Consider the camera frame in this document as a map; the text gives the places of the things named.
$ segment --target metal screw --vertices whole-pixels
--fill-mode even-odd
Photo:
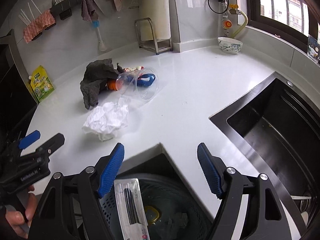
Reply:
[[[236,173],[236,170],[232,167],[229,167],[227,168],[227,172],[230,173],[230,174],[235,174]]]
[[[260,174],[260,178],[263,180],[267,180],[268,176],[266,174],[262,173],[262,174]]]
[[[293,84],[289,80],[287,80],[287,84],[288,84],[288,86],[293,88]]]
[[[56,172],[54,175],[53,175],[53,178],[54,179],[59,179],[61,177],[61,173],[60,172]]]
[[[85,168],[85,172],[86,173],[93,173],[94,172],[94,167],[92,167],[92,166],[86,167]]]

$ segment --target white bowl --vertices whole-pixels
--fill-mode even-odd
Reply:
[[[222,51],[229,54],[237,54],[243,45],[241,41],[227,37],[219,37],[218,43]]]

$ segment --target gray cloth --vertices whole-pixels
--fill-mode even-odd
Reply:
[[[81,16],[84,21],[92,22],[98,20],[99,15],[95,11],[93,0],[82,0]]]
[[[85,108],[90,109],[90,106],[96,106],[98,94],[106,88],[108,79],[117,79],[123,72],[124,70],[118,64],[117,69],[114,69],[111,58],[96,60],[87,65],[83,80],[80,82]]]

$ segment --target stainless steel stand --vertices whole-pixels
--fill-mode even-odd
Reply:
[[[151,32],[152,32],[152,38],[153,41],[141,41],[141,34],[140,30],[137,27],[137,23],[141,21],[148,21],[150,24]],[[164,41],[157,41],[156,34],[155,34],[155,28],[152,23],[152,20],[150,18],[143,18],[143,19],[137,19],[134,21],[134,28],[136,30],[136,35],[138,39],[139,48],[144,48],[146,50],[149,50],[151,52],[154,52],[156,55],[159,55],[159,52],[163,52],[166,50],[172,51],[172,41],[171,38]]]

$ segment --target finger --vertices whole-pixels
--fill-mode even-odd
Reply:
[[[28,238],[28,234],[20,226],[12,226],[12,228],[18,236],[21,236],[26,239]]]
[[[29,187],[28,187],[28,191],[34,191],[35,190],[35,186],[33,186],[33,185],[30,185]]]
[[[7,211],[5,214],[5,218],[12,227],[24,224],[24,218],[19,211]]]
[[[35,214],[37,205],[38,201],[35,194],[29,193],[28,206],[26,208],[26,217],[29,221],[33,219],[33,215]]]

